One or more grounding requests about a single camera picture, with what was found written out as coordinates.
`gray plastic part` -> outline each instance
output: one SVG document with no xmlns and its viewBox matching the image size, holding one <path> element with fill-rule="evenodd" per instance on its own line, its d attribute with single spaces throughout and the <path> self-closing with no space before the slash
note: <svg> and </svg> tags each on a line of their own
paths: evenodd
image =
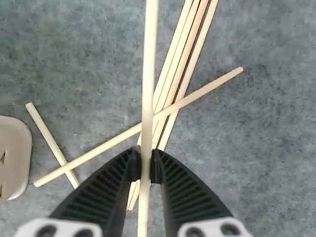
<svg viewBox="0 0 316 237">
<path fill-rule="evenodd" d="M 53 230 L 51 233 L 44 234 L 43 230 L 47 227 Z M 92 233 L 93 237 L 103 237 L 101 228 L 92 223 L 79 222 L 79 221 L 68 221 L 68 220 L 57 220 L 51 218 L 38 218 L 29 223 L 19 227 L 14 237 L 75 237 L 75 236 L 90 236 L 90 235 L 79 235 L 80 231 L 88 230 Z"/>
<path fill-rule="evenodd" d="M 0 203 L 15 199 L 26 189 L 32 136 L 20 120 L 0 116 Z"/>
<path fill-rule="evenodd" d="M 253 237 L 239 220 L 223 217 L 183 224 L 178 237 Z"/>
</svg>

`screw hole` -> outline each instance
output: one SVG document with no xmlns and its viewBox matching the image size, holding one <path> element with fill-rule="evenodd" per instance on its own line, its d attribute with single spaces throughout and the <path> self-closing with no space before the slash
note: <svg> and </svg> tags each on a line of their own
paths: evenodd
<svg viewBox="0 0 316 237">
<path fill-rule="evenodd" d="M 37 232 L 36 237 L 53 237 L 56 230 L 56 227 L 53 225 L 44 226 Z"/>
<path fill-rule="evenodd" d="M 75 237 L 93 237 L 93 232 L 91 230 L 81 230 L 75 234 Z"/>
<path fill-rule="evenodd" d="M 205 237 L 205 235 L 200 229 L 193 227 L 187 230 L 187 237 Z"/>
<path fill-rule="evenodd" d="M 223 224 L 221 231 L 225 236 L 238 236 L 240 235 L 239 229 L 233 224 Z"/>
</svg>

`beige plastic object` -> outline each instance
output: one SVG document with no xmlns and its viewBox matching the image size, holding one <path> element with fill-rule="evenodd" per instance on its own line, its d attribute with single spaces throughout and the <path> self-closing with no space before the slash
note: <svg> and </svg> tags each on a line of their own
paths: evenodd
<svg viewBox="0 0 316 237">
<path fill-rule="evenodd" d="M 26 189 L 31 160 L 32 136 L 20 120 L 0 116 L 0 203 Z"/>
</svg>

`light wood stick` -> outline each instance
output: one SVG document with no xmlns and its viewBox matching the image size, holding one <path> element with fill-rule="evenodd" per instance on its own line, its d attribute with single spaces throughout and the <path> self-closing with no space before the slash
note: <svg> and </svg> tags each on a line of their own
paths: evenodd
<svg viewBox="0 0 316 237">
<path fill-rule="evenodd" d="M 38 127 L 39 131 L 41 132 L 42 136 L 44 137 L 45 141 L 47 142 L 49 148 L 53 152 L 54 156 L 56 157 L 57 161 L 60 165 L 67 164 L 67 161 L 59 149 L 57 143 L 55 142 L 53 136 L 49 132 L 47 126 L 45 125 L 43 119 L 40 117 L 37 109 L 32 103 L 28 103 L 25 105 L 27 111 L 29 112 L 30 116 L 32 117 L 33 121 L 35 122 L 36 126 Z M 71 185 L 76 189 L 80 183 L 78 179 L 75 177 L 75 174 L 70 170 L 66 173 L 67 178 L 69 179 Z"/>
<path fill-rule="evenodd" d="M 177 24 L 176 29 L 174 31 L 174 35 L 172 37 L 172 41 L 171 41 L 169 50 L 167 52 L 167 56 L 166 56 L 166 59 L 165 59 L 165 61 L 163 63 L 162 70 L 161 70 L 161 73 L 160 73 L 160 76 L 159 76 L 159 79 L 158 79 L 158 82 L 157 82 L 157 85 L 156 85 L 156 88 L 155 88 L 154 101 L 153 101 L 154 108 L 157 105 L 157 102 L 159 100 L 161 91 L 163 89 L 163 85 L 164 85 L 164 82 L 166 80 L 166 76 L 168 74 L 168 71 L 169 71 L 169 68 L 170 68 L 170 64 L 172 62 L 172 59 L 174 57 L 176 48 L 178 46 L 179 39 L 180 39 L 180 36 L 182 34 L 182 31 L 183 31 L 183 28 L 184 28 L 184 24 L 185 24 L 185 22 L 187 20 L 187 17 L 188 17 L 190 8 L 192 6 L 192 3 L 193 3 L 193 0 L 186 0 L 184 2 L 184 5 L 183 5 L 183 8 L 182 8 L 180 17 L 179 17 L 178 24 Z"/>
<path fill-rule="evenodd" d="M 132 182 L 130 184 L 127 207 L 126 207 L 126 210 L 128 211 L 132 211 L 134 209 L 134 206 L 138 199 L 138 195 L 134 195 L 134 194 L 139 194 L 139 185 L 140 185 L 140 180 L 136 180 L 135 182 Z"/>
<path fill-rule="evenodd" d="M 172 62 L 171 62 L 170 68 L 167 71 L 166 77 L 165 78 L 161 77 L 162 81 L 164 81 L 164 84 L 163 84 L 162 90 L 160 91 L 160 95 L 158 97 L 155 97 L 155 99 L 158 98 L 158 101 L 155 101 L 155 103 L 154 103 L 154 105 L 156 105 L 154 107 L 154 112 L 155 113 L 159 112 L 159 111 L 161 111 L 163 109 L 163 105 L 164 105 L 164 102 L 165 102 L 165 100 L 167 98 L 167 94 L 169 92 L 170 85 L 171 85 L 173 77 L 174 77 L 174 73 L 175 73 L 175 71 L 177 69 L 177 66 L 179 64 L 179 60 L 180 60 L 181 54 L 183 52 L 185 43 L 187 41 L 187 38 L 188 38 L 188 35 L 189 35 L 189 32 L 190 32 L 190 29 L 191 29 L 194 17 L 195 17 L 195 15 L 197 13 L 199 1 L 200 0 L 194 0 L 193 1 L 193 4 L 192 4 L 192 6 L 190 8 L 189 15 L 187 17 L 187 20 L 185 22 L 183 31 L 181 33 L 178 45 L 176 47 L 176 51 L 174 53 L 174 57 L 172 58 Z"/>
<path fill-rule="evenodd" d="M 181 77 L 182 77 L 182 74 L 183 74 L 183 71 L 184 71 L 184 68 L 185 68 L 186 63 L 188 61 L 190 52 L 191 52 L 193 44 L 194 44 L 194 41 L 195 41 L 195 39 L 197 37 L 198 29 L 199 29 L 199 27 L 201 25 L 201 21 L 202 21 L 202 18 L 204 16 L 207 4 L 208 4 L 208 0 L 201 0 L 201 2 L 199 4 L 196 17 L 195 17 L 194 22 L 192 24 L 192 28 L 190 30 L 187 43 L 186 43 L 185 48 L 183 50 L 182 56 L 180 58 L 180 62 L 179 62 L 179 65 L 177 67 L 177 70 L 175 72 L 174 79 L 173 79 L 173 82 L 171 84 L 170 91 L 168 93 L 167 99 L 165 100 L 165 103 L 163 104 L 163 108 L 166 108 L 166 107 L 170 106 L 172 104 L 173 100 L 174 100 L 176 91 L 177 91 L 177 89 L 179 87 L 179 83 L 180 83 L 180 80 L 181 80 Z M 183 82 L 181 82 L 181 85 L 180 85 L 180 90 L 181 91 L 185 92 L 187 90 L 187 87 L 188 86 L 187 86 L 186 83 L 183 84 Z M 165 122 L 166 122 L 166 118 L 163 118 L 163 119 L 159 120 L 158 123 L 157 123 L 156 129 L 155 129 L 155 132 L 154 132 L 154 137 L 153 137 L 153 146 L 155 146 L 155 147 L 158 145 L 158 141 L 159 141 L 159 139 L 160 139 L 160 137 L 162 135 L 161 131 L 164 128 Z M 168 133 L 168 132 L 166 133 L 166 131 L 164 131 L 164 134 L 165 134 L 164 135 L 165 138 L 169 137 L 169 135 L 170 135 L 170 133 Z"/>
<path fill-rule="evenodd" d="M 177 67 L 179 65 L 179 61 L 180 61 L 181 55 L 182 55 L 183 50 L 185 48 L 185 45 L 186 45 L 186 42 L 187 42 L 187 39 L 188 39 L 188 36 L 189 36 L 189 33 L 190 33 L 190 29 L 192 27 L 194 18 L 196 16 L 198 5 L 199 5 L 199 0 L 194 0 L 194 2 L 192 4 L 192 7 L 190 9 L 190 13 L 188 15 L 188 19 L 187 19 L 187 21 L 185 23 L 182 35 L 180 37 L 180 41 L 179 41 L 176 53 L 175 53 L 174 58 L 172 60 L 172 63 L 171 63 L 171 66 L 170 66 L 170 70 L 168 72 L 167 78 L 166 78 L 165 83 L 164 83 L 164 89 L 165 90 L 163 90 L 161 92 L 161 95 L 160 95 L 160 98 L 162 98 L 162 99 L 159 99 L 159 101 L 157 103 L 157 106 L 156 106 L 155 112 L 161 111 L 163 109 L 163 106 L 165 104 L 166 98 L 167 98 L 168 93 L 170 91 L 171 84 L 172 84 L 173 79 L 174 79 L 175 72 L 176 72 Z M 153 124 L 153 130 L 154 131 L 156 130 L 156 127 L 157 127 L 157 122 L 155 122 Z M 156 145 L 158 144 L 158 139 L 159 139 L 159 137 L 157 137 L 157 136 L 153 137 L 153 145 L 154 145 L 153 147 L 154 148 L 156 148 Z"/>
<path fill-rule="evenodd" d="M 243 71 L 242 67 L 238 67 L 231 72 L 219 77 L 218 79 L 210 82 L 209 84 L 203 86 L 202 88 L 194 91 L 190 95 L 184 97 L 182 100 L 175 102 L 174 104 L 170 105 L 168 108 L 156 113 L 154 115 L 154 121 L 158 121 L 161 118 L 167 117 L 174 111 L 177 111 L 186 105 L 192 103 L 193 101 L 197 100 L 198 98 L 204 96 L 205 94 L 209 93 L 210 91 L 216 89 L 220 85 L 224 84 L 228 80 L 234 78 L 236 75 L 240 74 Z M 131 127 L 130 129 L 126 130 L 125 132 L 117 135 L 116 137 L 110 139 L 109 141 L 99 145 L 98 147 L 92 149 L 91 151 L 87 152 L 86 154 L 72 160 L 71 162 L 63 165 L 62 167 L 50 172 L 49 174 L 45 175 L 44 177 L 36 180 L 34 185 L 36 187 L 40 187 L 49 181 L 57 178 L 58 176 L 64 174 L 65 172 L 76 168 L 77 166 L 87 162 L 88 160 L 96 157 L 97 155 L 103 153 L 107 149 L 115 146 L 116 144 L 124 141 L 125 139 L 135 135 L 137 132 L 141 130 L 141 123 Z"/>
<path fill-rule="evenodd" d="M 184 4 L 183 10 L 181 12 L 178 25 L 175 30 L 174 37 L 172 39 L 166 60 L 164 62 L 162 71 L 159 76 L 157 86 L 154 93 L 154 112 L 159 112 L 162 110 L 167 94 L 170 90 L 170 84 L 172 82 L 174 68 L 177 67 L 179 63 L 179 58 L 183 52 L 190 28 L 192 26 L 196 10 L 198 7 L 199 0 L 187 0 Z M 157 123 L 153 124 L 153 132 L 156 130 Z M 153 149 L 157 147 L 158 141 L 153 136 Z M 137 145 L 141 143 L 141 134 L 137 140 Z M 139 192 L 136 190 L 139 187 L 139 180 L 132 182 L 129 189 L 127 210 L 133 210 L 135 203 L 138 199 Z"/>
<path fill-rule="evenodd" d="M 155 57 L 158 27 L 158 0 L 146 0 L 144 59 L 143 59 L 143 95 L 142 95 L 142 175 L 139 186 L 137 236 L 147 237 L 150 160 L 152 157 L 153 97 L 155 85 Z"/>
<path fill-rule="evenodd" d="M 176 97 L 175 101 L 181 100 L 184 97 L 184 95 L 185 95 L 185 92 L 186 92 L 186 90 L 188 88 L 188 85 L 189 85 L 190 79 L 192 77 L 194 68 L 195 68 L 195 66 L 197 64 L 198 57 L 199 57 L 199 55 L 200 55 L 200 53 L 202 51 L 202 48 L 203 48 L 203 45 L 204 45 L 204 42 L 205 42 L 208 30 L 209 30 L 210 25 L 212 23 L 212 19 L 213 19 L 214 14 L 215 14 L 217 3 L 218 3 L 218 0 L 212 0 L 210 5 L 209 5 L 209 8 L 208 8 L 208 11 L 207 11 L 204 23 L 202 25 L 199 37 L 197 39 L 197 43 L 196 43 L 196 45 L 194 47 L 194 50 L 192 52 L 192 56 L 190 58 L 188 67 L 186 69 L 185 75 L 184 75 L 182 83 L 181 83 L 181 88 L 179 89 L 179 92 L 177 94 L 177 97 Z M 164 128 L 164 133 L 163 133 L 163 135 L 161 137 L 161 140 L 159 142 L 159 147 L 158 147 L 159 149 L 165 149 L 165 146 L 166 146 L 167 141 L 169 139 L 170 133 L 171 133 L 172 128 L 173 128 L 173 125 L 174 125 L 175 120 L 177 118 L 178 112 L 179 111 L 175 111 L 169 116 L 167 125 Z"/>
<path fill-rule="evenodd" d="M 175 57 L 173 58 L 172 61 L 172 67 L 170 67 L 170 70 L 168 72 L 167 75 L 167 79 L 166 82 L 164 84 L 163 90 L 161 92 L 161 96 L 159 98 L 159 101 L 157 103 L 157 107 L 155 112 L 160 111 L 162 108 L 166 108 L 167 106 L 171 105 L 174 99 L 174 96 L 176 94 L 176 91 L 178 89 L 180 80 L 181 80 L 181 76 L 182 73 L 184 71 L 185 65 L 187 63 L 188 57 L 190 55 L 192 46 L 194 44 L 194 40 L 197 36 L 198 33 L 198 29 L 200 27 L 203 15 L 205 13 L 206 7 L 208 4 L 208 0 L 201 0 L 199 6 L 198 5 L 194 5 L 192 6 L 192 8 L 190 9 L 190 14 L 188 16 L 187 22 L 185 24 L 186 30 L 183 30 L 183 34 L 181 35 L 182 39 L 187 38 L 186 42 L 184 44 L 182 44 L 182 46 L 184 46 L 184 49 L 182 49 L 182 54 L 179 54 L 179 50 L 178 50 L 178 54 L 177 57 L 175 55 Z M 153 124 L 153 149 L 157 148 L 158 146 L 158 142 L 159 139 L 162 135 L 162 130 L 164 128 L 164 124 L 166 122 L 166 118 L 163 118 L 161 120 L 158 121 L 158 123 L 154 123 Z M 164 139 L 168 139 L 168 134 L 164 133 Z M 130 188 L 130 195 L 133 195 L 131 198 L 129 197 L 130 202 L 128 202 L 128 210 L 133 210 L 137 198 L 138 198 L 138 192 L 136 190 L 137 186 L 139 185 L 138 181 L 133 182 L 131 184 L 131 188 Z"/>
</svg>

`carpet floor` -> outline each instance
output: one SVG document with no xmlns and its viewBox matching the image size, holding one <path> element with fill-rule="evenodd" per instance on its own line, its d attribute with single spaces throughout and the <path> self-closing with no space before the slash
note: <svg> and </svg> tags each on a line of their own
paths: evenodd
<svg viewBox="0 0 316 237">
<path fill-rule="evenodd" d="M 160 74 L 183 0 L 161 0 Z M 25 104 L 33 102 L 68 160 L 141 119 L 145 2 L 0 0 L 0 114 L 33 135 L 29 184 L 0 206 L 0 233 L 47 216 L 72 191 Z M 166 151 L 196 173 L 255 237 L 316 232 L 316 1 L 220 0 L 187 93 L 243 66 L 232 81 L 183 108 Z M 79 166 L 82 182 L 135 145 L 127 139 Z M 149 236 L 164 236 L 151 187 Z M 137 207 L 123 236 L 136 236 Z"/>
</svg>

